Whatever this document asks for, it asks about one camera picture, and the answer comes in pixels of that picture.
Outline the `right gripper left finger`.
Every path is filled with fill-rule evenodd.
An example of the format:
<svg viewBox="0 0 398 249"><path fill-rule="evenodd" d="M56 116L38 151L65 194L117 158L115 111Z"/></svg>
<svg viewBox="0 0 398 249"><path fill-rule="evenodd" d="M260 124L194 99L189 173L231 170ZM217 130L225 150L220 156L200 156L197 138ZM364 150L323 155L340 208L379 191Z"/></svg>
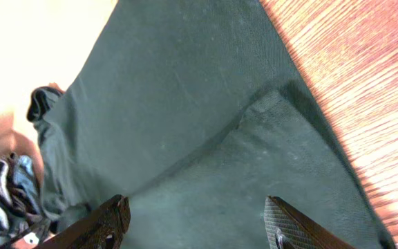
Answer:
<svg viewBox="0 0 398 249"><path fill-rule="evenodd" d="M119 248L129 229L129 199L117 194L88 217L39 244L38 249Z"/></svg>

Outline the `black t-shirt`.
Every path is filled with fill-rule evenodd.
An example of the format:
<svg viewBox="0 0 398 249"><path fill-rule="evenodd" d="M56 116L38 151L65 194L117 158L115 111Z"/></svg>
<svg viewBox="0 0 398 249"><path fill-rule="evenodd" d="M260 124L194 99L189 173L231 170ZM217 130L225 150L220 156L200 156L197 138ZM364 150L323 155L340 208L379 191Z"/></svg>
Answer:
<svg viewBox="0 0 398 249"><path fill-rule="evenodd" d="M119 1L28 119L45 213L127 196L123 248L267 248L268 196L354 248L395 245L258 1Z"/></svg>

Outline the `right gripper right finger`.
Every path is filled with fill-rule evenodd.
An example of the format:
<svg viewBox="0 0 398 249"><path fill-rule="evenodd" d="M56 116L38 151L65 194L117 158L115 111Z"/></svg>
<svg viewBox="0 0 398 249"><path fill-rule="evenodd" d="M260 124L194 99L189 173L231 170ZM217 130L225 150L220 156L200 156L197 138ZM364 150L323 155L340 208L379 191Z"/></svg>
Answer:
<svg viewBox="0 0 398 249"><path fill-rule="evenodd" d="M271 249L353 249L277 196L265 199L264 222Z"/></svg>

